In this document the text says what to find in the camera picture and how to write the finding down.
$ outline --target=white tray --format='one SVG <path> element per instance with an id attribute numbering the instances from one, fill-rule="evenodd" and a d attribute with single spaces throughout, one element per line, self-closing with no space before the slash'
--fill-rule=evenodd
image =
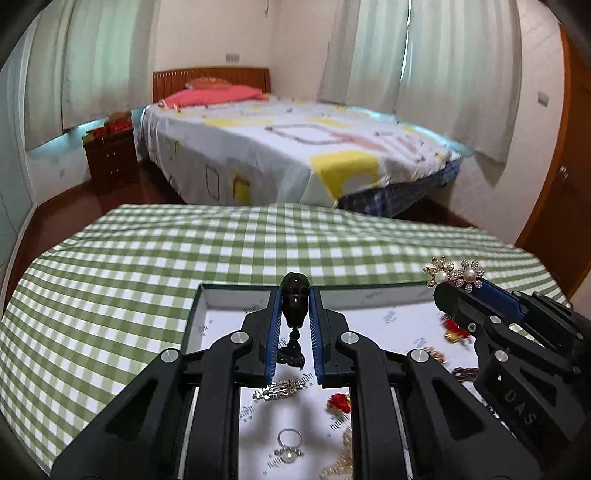
<path id="1" fill-rule="evenodd" d="M 413 348 L 433 347 L 445 354 L 450 371 L 478 367 L 478 357 L 469 342 L 462 345 L 445 340 L 442 313 L 433 301 L 433 290 L 424 284 L 319 290 L 325 309 L 344 314 L 351 330 L 371 338 L 384 350 L 406 354 Z M 220 337 L 239 330 L 246 313 L 266 308 L 270 292 L 265 288 L 202 285 L 191 311 L 183 353 L 206 349 Z M 289 331 L 282 319 L 280 346 L 287 342 Z M 335 463 L 343 452 L 342 433 L 350 425 L 350 417 L 330 414 L 326 402 L 333 393 L 346 393 L 348 389 L 320 388 L 314 375 L 307 317 L 300 333 L 304 369 L 277 365 L 274 381 L 305 378 L 307 389 L 284 400 L 266 402 L 252 399 L 255 390 L 241 389 L 240 480 L 317 479 L 322 469 Z M 472 384 L 464 385 L 476 394 Z M 292 464 L 282 463 L 274 455 L 279 448 L 277 434 L 285 428 L 302 434 L 300 449 L 304 456 Z"/>

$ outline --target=white curtain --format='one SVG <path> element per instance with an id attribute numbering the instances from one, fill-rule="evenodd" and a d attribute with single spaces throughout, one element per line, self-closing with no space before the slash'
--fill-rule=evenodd
<path id="1" fill-rule="evenodd" d="M 63 127 L 151 103 L 155 0 L 77 0 L 63 75 Z"/>
<path id="2" fill-rule="evenodd" d="M 343 0 L 319 98 L 392 113 L 407 36 L 408 1 Z"/>
<path id="3" fill-rule="evenodd" d="M 25 90 L 25 140 L 151 103 L 157 0 L 53 0 L 40 14 Z"/>
<path id="4" fill-rule="evenodd" d="M 402 120 L 506 162 L 521 90 L 514 0 L 413 0 Z"/>
<path id="5" fill-rule="evenodd" d="M 76 0 L 53 0 L 39 14 L 29 55 L 25 88 L 25 146 L 27 150 L 59 137 L 61 78 L 67 32 Z"/>

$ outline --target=wooden headboard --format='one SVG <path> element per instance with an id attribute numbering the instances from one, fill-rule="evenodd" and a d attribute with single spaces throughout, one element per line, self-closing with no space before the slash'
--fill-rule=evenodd
<path id="1" fill-rule="evenodd" d="M 260 88 L 263 93 L 271 91 L 269 69 L 254 67 L 196 67 L 192 69 L 164 70 L 154 72 L 152 80 L 152 101 L 154 103 L 184 89 L 189 80 L 199 77 L 217 77 L 234 85 L 248 85 Z"/>

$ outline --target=wooden drawer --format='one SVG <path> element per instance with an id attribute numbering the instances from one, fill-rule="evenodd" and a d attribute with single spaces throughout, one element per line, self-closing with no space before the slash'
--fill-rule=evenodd
<path id="1" fill-rule="evenodd" d="M 133 132 L 121 132 L 87 144 L 86 158 L 97 193 L 111 192 L 139 179 Z"/>

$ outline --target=pink pillow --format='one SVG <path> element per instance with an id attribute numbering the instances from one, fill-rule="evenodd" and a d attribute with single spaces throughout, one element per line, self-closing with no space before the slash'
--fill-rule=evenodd
<path id="1" fill-rule="evenodd" d="M 229 89 L 181 90 L 159 101 L 165 108 L 182 108 L 196 105 L 217 105 L 218 103 L 243 102 L 245 100 L 268 100 L 262 90 L 246 85 L 233 85 Z"/>

